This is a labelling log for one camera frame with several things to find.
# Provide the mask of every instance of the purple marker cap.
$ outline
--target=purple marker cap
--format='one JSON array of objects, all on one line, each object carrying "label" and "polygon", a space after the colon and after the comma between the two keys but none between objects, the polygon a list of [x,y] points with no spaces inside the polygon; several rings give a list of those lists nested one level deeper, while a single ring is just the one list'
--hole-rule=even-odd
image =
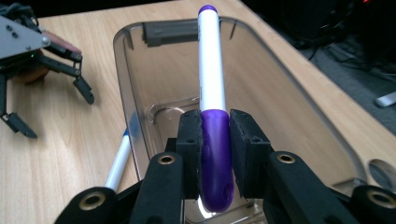
[{"label": "purple marker cap", "polygon": [[216,10],[216,8],[213,7],[212,5],[205,5],[205,6],[201,7],[201,9],[199,9],[198,15],[199,15],[201,12],[205,11],[205,10],[213,10],[213,11],[215,11],[216,13],[218,13],[218,11]]}]

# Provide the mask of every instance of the purple marker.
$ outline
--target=purple marker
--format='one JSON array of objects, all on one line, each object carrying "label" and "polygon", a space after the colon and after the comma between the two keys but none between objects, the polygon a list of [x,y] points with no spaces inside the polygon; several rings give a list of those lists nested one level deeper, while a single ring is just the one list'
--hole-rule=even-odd
[{"label": "purple marker", "polygon": [[204,145],[201,198],[210,212],[224,212],[233,201],[229,116],[225,106],[219,15],[213,6],[198,13],[200,110]]}]

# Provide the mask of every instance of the transparent container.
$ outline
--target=transparent container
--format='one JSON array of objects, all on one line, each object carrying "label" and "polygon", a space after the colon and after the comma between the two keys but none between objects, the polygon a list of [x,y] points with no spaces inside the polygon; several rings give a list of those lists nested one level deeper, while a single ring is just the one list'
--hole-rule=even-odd
[{"label": "transparent container", "polygon": [[[143,179],[149,159],[177,137],[181,114],[199,109],[197,20],[139,22],[114,38],[120,93]],[[274,150],[299,155],[329,188],[346,195],[366,181],[363,166],[314,101],[245,23],[220,18],[226,105],[258,122]],[[266,223],[262,200],[239,197],[212,214],[186,200],[188,223]]]}]

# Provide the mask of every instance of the marker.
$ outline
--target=marker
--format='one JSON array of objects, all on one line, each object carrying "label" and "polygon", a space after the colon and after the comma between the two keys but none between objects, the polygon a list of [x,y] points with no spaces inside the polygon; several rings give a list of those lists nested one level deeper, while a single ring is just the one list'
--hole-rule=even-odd
[{"label": "marker", "polygon": [[105,187],[113,189],[117,192],[119,188],[119,183],[122,178],[122,174],[128,161],[128,157],[131,154],[131,143],[129,141],[128,131],[125,130],[119,151],[117,152],[116,158],[113,161],[113,166],[108,174]]},{"label": "marker", "polygon": [[222,73],[219,15],[210,5],[198,13],[200,110],[203,130],[201,198],[210,212],[224,212],[233,201],[229,116]]}]

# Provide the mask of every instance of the table surface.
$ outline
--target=table surface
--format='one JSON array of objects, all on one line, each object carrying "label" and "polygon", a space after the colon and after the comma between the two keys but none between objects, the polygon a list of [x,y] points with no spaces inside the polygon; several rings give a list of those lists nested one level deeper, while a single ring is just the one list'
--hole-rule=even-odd
[{"label": "table surface", "polygon": [[[38,138],[0,125],[1,223],[52,223],[76,194],[105,184],[126,127],[113,49],[116,32],[140,21],[193,19],[205,4],[257,32],[363,164],[379,159],[395,165],[395,136],[237,0],[172,1],[40,18],[47,30],[82,49],[82,75],[95,102],[87,104],[74,79],[64,74],[50,72],[30,85],[8,82],[7,111],[17,112]],[[394,168],[387,172],[395,182]],[[136,181],[130,159],[119,191]]]}]

